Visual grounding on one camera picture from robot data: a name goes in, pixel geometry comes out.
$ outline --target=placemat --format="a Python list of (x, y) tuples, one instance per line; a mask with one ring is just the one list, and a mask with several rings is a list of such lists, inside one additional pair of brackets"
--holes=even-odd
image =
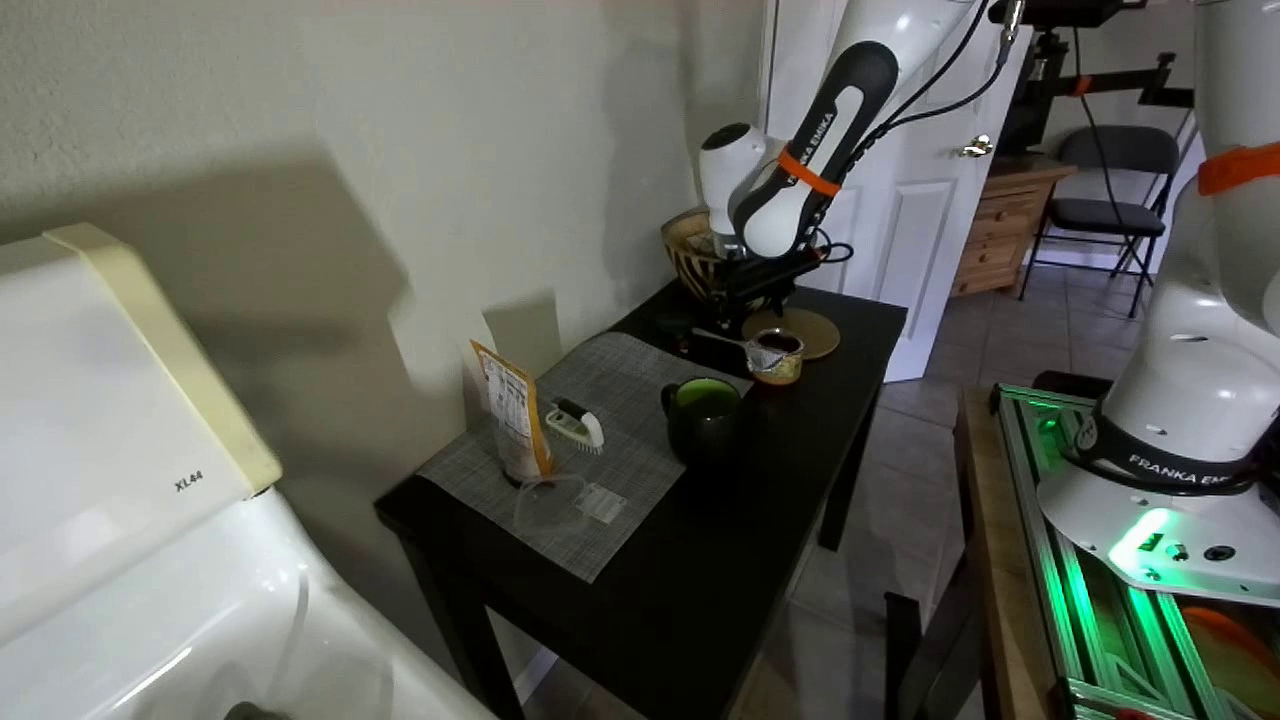
[(420, 477), (593, 585), (682, 477), (682, 465), (669, 450), (659, 390), (687, 375), (721, 375), (741, 393), (748, 390), (741, 375), (669, 355), (623, 333), (602, 333), (570, 348), (540, 380), (545, 407), (570, 401), (601, 418), (602, 453), (549, 433), (561, 480), (514, 488), (494, 459), (494, 423), (479, 423), (434, 453)]

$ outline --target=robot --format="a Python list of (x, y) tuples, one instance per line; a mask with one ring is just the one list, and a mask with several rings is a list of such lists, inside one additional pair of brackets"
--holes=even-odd
[[(995, 14), (1095, 14), (1100, 0)], [(840, 51), (800, 131), (731, 196), (736, 241), (764, 262), (808, 253), (846, 170), (892, 129), (892, 94), (966, 0), (853, 0)], [(1142, 341), (1041, 485), (1043, 519), (1129, 585), (1280, 603), (1280, 509), (1248, 453), (1280, 407), (1280, 0), (1205, 0), (1200, 129), (1209, 166), (1181, 196)]]

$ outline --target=black table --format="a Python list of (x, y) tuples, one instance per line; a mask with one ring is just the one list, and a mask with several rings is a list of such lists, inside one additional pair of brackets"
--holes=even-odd
[[(424, 477), (376, 501), (441, 619), (460, 682), (519, 716), (485, 609), (561, 651), (647, 716), (724, 716), (819, 519), (836, 547), (904, 313), (800, 287), (840, 348), (797, 390), (753, 390), (731, 477), (678, 477), (597, 585), (536, 557)], [(664, 287), (614, 330), (671, 348), (682, 294)], [(690, 361), (741, 365), (710, 344)]]

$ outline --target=floor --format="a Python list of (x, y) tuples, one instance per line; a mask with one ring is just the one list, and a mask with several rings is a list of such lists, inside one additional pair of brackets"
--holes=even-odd
[[(1024, 299), (952, 299), (922, 380), (889, 383), (840, 554), (811, 547), (764, 642), (741, 720), (885, 716), (885, 593), (929, 617), (959, 557), (952, 459), (954, 393), (1029, 383), (1043, 370), (1114, 375), (1134, 348), (1133, 282), (1034, 267)], [(635, 716), (586, 675), (555, 665), (532, 720)]]

